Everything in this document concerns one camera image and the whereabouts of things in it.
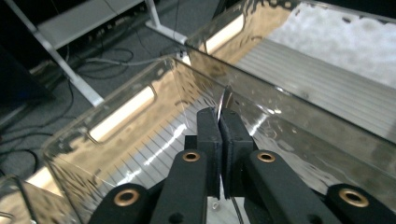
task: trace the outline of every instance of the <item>metal frame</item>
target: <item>metal frame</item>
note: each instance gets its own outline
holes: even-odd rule
[[[98,106],[104,99],[74,70],[67,64],[64,58],[56,51],[56,49],[51,45],[51,43],[44,37],[38,29],[32,24],[32,22],[26,17],[26,15],[21,11],[21,9],[14,3],[13,0],[5,0],[7,5],[11,10],[20,18],[20,20],[29,29],[30,33],[35,37],[35,39],[43,46],[43,48],[49,53],[52,59],[59,64],[59,66],[64,70],[67,78],[72,82],[72,84],[81,92],[81,94],[93,105]]]
[[[169,29],[166,26],[161,25],[160,18],[158,17],[157,8],[155,7],[154,1],[145,0],[145,2],[148,7],[148,14],[151,17],[151,20],[146,22],[147,27],[151,28],[152,30],[166,37],[174,39],[178,43],[184,45],[184,42],[186,42],[187,37],[174,30]]]
[[[55,49],[87,34],[144,0],[90,0],[43,21],[37,29]]]

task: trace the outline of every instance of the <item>bolt hole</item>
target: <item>bolt hole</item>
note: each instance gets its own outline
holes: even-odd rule
[[[124,207],[135,203],[138,198],[139,193],[136,190],[124,189],[116,195],[114,203],[118,206]]]
[[[200,155],[195,152],[189,152],[183,155],[183,160],[185,161],[198,161],[200,158]]]
[[[346,197],[352,201],[355,201],[357,203],[361,203],[361,198],[358,195],[352,194],[352,193],[347,193]]]
[[[311,224],[323,224],[321,218],[316,215],[308,215],[308,221]]]
[[[169,217],[169,222],[173,224],[182,223],[183,222],[183,215],[180,213],[174,213]]]
[[[134,197],[134,195],[133,195],[132,193],[128,192],[128,193],[122,194],[122,195],[120,196],[120,199],[121,199],[122,201],[129,201],[129,200],[131,200],[133,197]]]
[[[366,197],[361,195],[359,192],[353,189],[341,189],[339,192],[340,197],[347,203],[357,206],[365,207],[369,205],[369,201]]]
[[[259,155],[257,155],[257,158],[259,158],[259,160],[261,161],[265,161],[265,162],[273,162],[275,161],[275,157],[269,153],[265,153],[262,152]]]

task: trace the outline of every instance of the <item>clear plastic bin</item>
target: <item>clear plastic bin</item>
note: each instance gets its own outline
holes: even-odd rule
[[[79,223],[65,198],[15,176],[0,179],[1,224]]]
[[[226,63],[189,52],[193,68],[170,58],[149,66],[45,145],[47,165],[82,223],[116,186],[151,188],[166,178],[185,135],[196,134],[196,112],[217,106],[227,85],[233,88],[230,108],[258,147],[280,154],[310,188],[325,193],[345,182],[396,209],[392,143]],[[232,203],[220,206],[208,206],[207,223],[237,223]]]
[[[186,45],[396,143],[396,20],[305,0],[240,1]]]

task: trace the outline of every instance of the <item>black cable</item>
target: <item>black cable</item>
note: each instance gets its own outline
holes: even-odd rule
[[[171,55],[171,54],[175,54],[175,53],[180,53],[183,51],[187,51],[187,49],[185,48],[185,46],[180,45],[178,43],[174,43],[168,47],[163,48],[160,51],[160,56],[164,56],[164,55]]]
[[[2,146],[2,145],[4,145],[4,144],[7,144],[7,143],[14,142],[14,141],[16,141],[16,140],[18,140],[18,139],[24,139],[24,138],[26,138],[26,137],[35,136],[35,135],[53,136],[53,133],[27,133],[27,134],[23,134],[23,135],[21,135],[21,136],[16,136],[16,137],[10,138],[10,139],[8,139],[8,140],[6,140],[6,141],[1,141],[1,142],[0,142],[0,146]]]
[[[59,15],[60,13],[59,13],[59,10],[58,10],[58,8],[56,7],[55,3],[53,2],[53,0],[50,0],[50,1],[51,1],[51,3],[52,3],[53,7],[55,8],[56,13]]]
[[[227,5],[227,0],[219,0],[218,6],[216,7],[215,13],[213,14],[212,20],[221,14]]]
[[[120,61],[120,62],[122,62],[122,63],[128,63],[128,62],[130,62],[133,58],[134,58],[134,53],[131,51],[131,50],[129,50],[129,49],[124,49],[124,48],[118,48],[118,49],[113,49],[114,51],[125,51],[125,52],[128,52],[129,54],[130,54],[130,57],[129,58],[127,58],[126,60],[124,60],[124,61]],[[99,72],[99,71],[104,71],[104,70],[107,70],[107,69],[109,69],[109,68],[113,68],[113,67],[115,67],[115,66],[117,66],[116,64],[106,64],[106,66],[105,67],[103,67],[103,66],[101,66],[101,67],[99,67],[99,68],[95,68],[95,69],[90,69],[90,70],[85,70],[85,71],[80,71],[80,70],[78,70],[78,74],[79,75],[81,75],[82,77],[88,77],[88,78],[92,78],[92,79],[99,79],[99,80],[104,80],[104,79],[111,79],[111,78],[114,78],[114,77],[118,77],[118,76],[121,76],[122,74],[124,74],[125,72],[126,72],[126,70],[128,70],[128,67],[124,67],[124,68],[122,68],[119,72],[117,72],[117,73],[115,73],[115,74],[112,74],[112,75],[110,75],[110,76],[104,76],[104,77],[99,77],[99,76],[92,76],[92,75],[90,75],[90,73],[97,73],[97,72]]]
[[[73,107],[73,104],[74,104],[74,93],[73,93],[73,90],[72,90],[72,86],[71,86],[70,81],[67,81],[67,82],[68,82],[67,84],[68,84],[68,88],[69,88],[69,91],[70,91],[71,101],[70,101],[69,105],[67,106],[67,108],[64,110],[63,113],[61,113],[59,116],[56,116],[56,117],[54,117],[52,119],[49,119],[48,121],[46,121],[43,124],[29,125],[29,126],[20,127],[19,129],[13,129],[13,130],[7,131],[5,134],[20,132],[20,131],[23,131],[23,130],[26,130],[26,129],[33,129],[33,128],[40,129],[40,128],[44,128],[44,127],[54,123],[55,121],[63,118],[65,116],[65,114],[67,114],[70,111],[70,109]]]
[[[239,206],[236,203],[235,197],[231,197],[231,201],[233,201],[233,207],[235,208],[236,215],[238,216],[238,220],[240,224],[244,224],[244,219],[242,219],[241,211],[239,210]]]
[[[33,171],[33,174],[35,172],[37,172],[38,170],[38,165],[39,165],[39,161],[38,161],[38,156],[37,154],[35,154],[33,152],[34,148],[20,148],[20,149],[11,149],[10,151],[5,151],[5,152],[0,152],[0,157],[1,156],[6,156],[12,153],[17,153],[17,152],[27,152],[29,154],[31,154],[33,156],[33,158],[35,159],[35,169]]]
[[[130,57],[128,57],[128,58],[125,59],[125,60],[120,60],[120,62],[128,63],[128,62],[130,62],[130,61],[134,58],[134,53],[133,53],[131,50],[129,50],[129,49],[117,48],[117,49],[111,49],[111,50],[113,50],[113,51],[125,51],[125,52],[127,52],[127,53],[130,54]],[[108,69],[108,68],[112,68],[112,67],[117,66],[116,64],[109,64],[109,63],[107,63],[107,64],[104,64],[104,65],[106,65],[106,67],[98,67],[98,68],[93,68],[93,69],[81,70],[81,68],[83,68],[84,65],[85,65],[85,64],[88,64],[88,63],[92,63],[92,62],[84,62],[84,63],[78,68],[78,74],[79,74],[79,75],[81,75],[81,73],[97,73],[97,72],[102,72],[103,70],[106,70],[106,69]]]
[[[110,8],[111,11],[113,11],[117,16],[119,16],[120,14],[114,10],[114,8],[107,2],[107,0],[105,0],[106,5],[108,6],[108,8]]]
[[[146,46],[143,44],[142,39],[140,38],[139,32],[138,32],[136,29],[134,29],[134,31],[135,31],[136,34],[137,34],[137,39],[139,40],[140,45],[141,45],[141,46],[143,47],[143,49],[149,54],[149,56],[150,56],[151,58],[154,58],[154,55],[152,55],[151,52],[150,52],[150,51],[146,48]]]
[[[102,40],[101,40],[101,45],[100,45],[99,47],[96,46],[95,43],[92,43],[92,42],[91,42],[91,43],[88,43],[87,46],[85,46],[85,47],[82,47],[81,45],[74,44],[74,48],[76,48],[76,49],[85,48],[85,49],[99,50],[99,55],[102,57],[103,52],[105,51],[105,48],[104,48],[104,45],[103,45],[103,37],[101,36],[101,38],[102,38]],[[81,61],[84,61],[84,60],[85,60],[85,58],[81,57],[81,56],[78,55],[78,53],[76,53],[76,52],[73,54],[73,56],[76,57],[76,58],[78,58],[78,59],[81,60]]]

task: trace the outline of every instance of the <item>gray floor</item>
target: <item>gray floor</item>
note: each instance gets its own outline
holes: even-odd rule
[[[200,27],[209,23],[212,19],[218,0],[179,0],[179,9],[177,13],[177,26],[176,12],[177,12],[177,0],[162,0],[157,8],[160,14],[160,20],[163,25],[168,26],[171,29],[176,27],[176,30],[183,35],[191,35],[196,32]],[[149,28],[144,26],[144,21],[149,18],[147,14],[142,14],[134,18],[133,20],[125,22],[125,25],[121,25],[122,32],[126,32],[123,38],[116,43],[111,44],[111,47],[105,47],[103,55],[97,55],[94,57],[100,57],[114,60],[125,60],[130,54],[125,50],[117,50],[119,48],[128,49],[134,53],[134,58],[131,62],[139,62],[150,58],[159,57],[162,53],[170,53],[175,42],[172,40],[159,35]],[[121,75],[109,79],[96,79],[91,77],[84,77],[85,80],[103,97],[108,96],[111,92],[116,90],[126,80],[129,80],[139,71],[144,69],[146,65],[131,66],[128,68],[114,66],[110,69],[103,69],[106,65],[102,64],[84,64],[82,67],[76,69],[83,73],[84,71],[98,70],[95,73],[89,73],[93,77],[106,77],[111,76],[115,73],[126,70]],[[64,111],[72,103],[72,95],[68,88],[68,83],[64,80],[57,88],[53,91],[53,95],[56,97],[53,101],[47,101],[41,103],[33,111],[31,111],[23,119],[19,120],[15,125],[10,127],[8,131],[16,130],[19,128],[41,125],[47,123],[48,120],[64,116],[63,119],[57,119],[51,125],[47,125],[42,128],[27,129],[15,133],[3,134],[3,141],[8,141],[14,137],[24,135],[26,133],[56,133],[62,129],[66,124],[71,122],[75,117],[78,117],[92,106],[90,103],[74,88],[73,91],[73,105],[71,109],[64,114]],[[39,165],[43,165],[42,161],[42,148],[43,143],[48,140],[50,136],[47,135],[32,135],[24,139],[18,139],[12,141],[9,144],[2,144],[0,146],[0,152],[8,151],[11,149],[21,150],[25,148],[31,148],[39,157]],[[6,175],[18,175],[21,178],[29,177],[34,170],[35,160],[32,155],[26,152],[12,153],[7,156],[3,156],[0,159],[0,169]]]

